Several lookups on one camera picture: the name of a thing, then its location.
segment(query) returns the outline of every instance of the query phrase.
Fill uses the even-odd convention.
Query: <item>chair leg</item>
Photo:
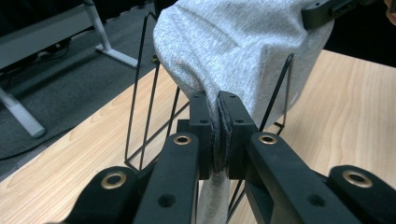
[[[40,123],[27,111],[27,109],[12,95],[8,95],[0,88],[0,100],[11,112],[15,119],[23,126],[33,138],[41,137],[46,130]]]
[[[101,45],[96,46],[96,49],[122,63],[131,65],[132,67],[137,67],[136,59],[111,48],[110,42],[107,38],[105,27],[103,27],[94,2],[92,0],[84,0],[84,4],[90,17],[91,23],[93,24],[93,27],[95,28],[95,31],[100,38]]]

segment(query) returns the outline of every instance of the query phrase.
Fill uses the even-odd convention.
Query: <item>gray fabric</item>
[[[188,96],[197,91],[206,92],[214,122],[213,165],[214,172],[220,173],[204,188],[216,189],[218,193],[217,198],[203,195],[206,197],[200,199],[205,202],[201,213],[210,214],[215,206],[227,211],[226,206],[215,202],[227,202],[228,192],[221,189],[227,189],[224,186],[229,184],[221,172],[225,166],[221,155],[226,148],[219,147],[219,91],[237,94],[260,125],[282,66],[289,54],[294,53],[291,108],[332,29],[332,22],[317,30],[304,29],[301,10],[312,3],[315,1],[179,0],[162,12],[154,29],[157,55]],[[267,124],[282,116],[285,91],[283,85]],[[222,214],[216,218],[203,217],[206,218],[202,219],[203,223],[225,222]]]

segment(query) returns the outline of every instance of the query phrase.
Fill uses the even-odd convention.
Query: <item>wooden table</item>
[[[141,145],[152,77],[138,85],[131,153]],[[335,165],[352,164],[396,188],[395,87],[396,68],[323,51],[281,136],[324,175]],[[151,133],[167,120],[175,88],[161,70]],[[61,221],[95,174],[123,165],[132,93],[120,94],[1,182],[0,223]],[[187,100],[181,96],[180,102]],[[160,138],[149,145],[145,163],[161,148]],[[255,222],[246,199],[232,222]]]

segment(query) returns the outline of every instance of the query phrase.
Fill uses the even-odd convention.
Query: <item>gray floor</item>
[[[144,16],[152,4],[132,8],[105,25],[113,49],[137,59]],[[154,68],[154,20],[149,20],[140,74]],[[94,50],[94,31],[79,35],[59,59],[36,63],[0,84],[12,93],[47,129],[33,139],[0,104],[0,181],[134,83],[136,69]],[[29,150],[18,157],[2,160]]]

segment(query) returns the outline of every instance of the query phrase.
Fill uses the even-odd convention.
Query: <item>wire frame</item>
[[[130,118],[129,118],[129,123],[128,123],[128,133],[127,133],[127,140],[126,140],[126,146],[125,146],[125,156],[124,156],[124,162],[127,166],[129,166],[132,169],[135,170],[142,170],[143,167],[143,160],[145,158],[146,154],[146,148],[148,145],[160,135],[160,133],[163,133],[166,130],[166,135],[165,137],[168,137],[171,133],[171,130],[173,128],[173,123],[174,120],[183,112],[185,109],[189,106],[189,103],[185,103],[183,105],[179,105],[178,99],[180,98],[180,88],[176,87],[175,91],[175,97],[173,99],[172,103],[172,109],[170,114],[168,115],[169,119],[166,120],[163,125],[156,131],[153,132],[153,134],[149,135],[149,128],[150,128],[150,122],[151,122],[151,116],[153,112],[153,107],[154,107],[154,99],[155,99],[155,93],[156,93],[156,88],[157,88],[157,82],[158,82],[158,77],[160,73],[160,62],[158,58],[155,56],[153,57],[153,62],[156,63],[156,69],[154,73],[154,79],[152,82],[152,87],[151,87],[151,95],[149,99],[149,104],[148,104],[148,116],[146,118],[146,124],[145,124],[145,130],[144,130],[144,137],[142,144],[136,148],[134,153],[132,155],[129,155],[129,150],[130,150],[130,141],[131,141],[131,135],[134,134],[133,132],[133,121],[134,121],[134,110],[135,110],[135,104],[136,104],[136,96],[138,94],[137,89],[138,89],[138,82],[139,82],[139,67],[141,63],[141,58],[143,54],[143,46],[144,46],[144,41],[145,41],[145,35],[146,35],[146,28],[147,28],[147,23],[149,17],[152,17],[155,21],[157,20],[156,16],[153,13],[148,13],[144,19],[144,24],[143,24],[143,30],[142,30],[142,38],[140,42],[140,48],[139,48],[139,56],[138,56],[138,65],[136,68],[136,75],[135,75],[135,81],[134,81],[134,93],[133,93],[133,98],[132,98],[132,105],[131,105],[131,112],[130,112]],[[286,97],[285,97],[285,104],[284,104],[284,113],[283,113],[283,120],[282,123],[275,123],[275,126],[278,127],[278,130],[276,132],[277,135],[280,135],[282,130],[286,126],[286,118],[287,118],[287,113],[288,113],[288,103],[289,103],[289,98],[290,98],[290,81],[291,81],[291,76],[292,76],[292,65],[293,65],[293,59],[294,59],[294,54],[290,54],[289,57],[286,59],[282,71],[279,75],[278,81],[276,83],[276,86],[274,88],[273,94],[271,96],[270,102],[267,106],[267,109],[265,111],[265,114],[263,115],[262,118],[262,124],[260,126],[260,132],[263,131],[265,124],[268,120],[268,117],[271,113],[271,110],[273,108],[273,105],[275,103],[277,94],[279,93],[279,90],[282,86],[282,83],[285,79],[285,76],[288,75],[287,78],[287,86],[286,86]],[[134,167],[131,164],[131,160],[135,159],[137,156],[140,155],[139,159],[139,165],[138,167]],[[149,163],[148,165],[152,164],[155,162],[159,157],[159,154],[157,154]],[[229,204],[229,212],[228,212],[228,219],[227,222],[231,220],[233,217],[233,214],[242,201],[243,197],[245,196],[245,191],[243,190],[242,187],[243,180],[238,180],[235,190],[233,192],[233,196],[230,200]]]

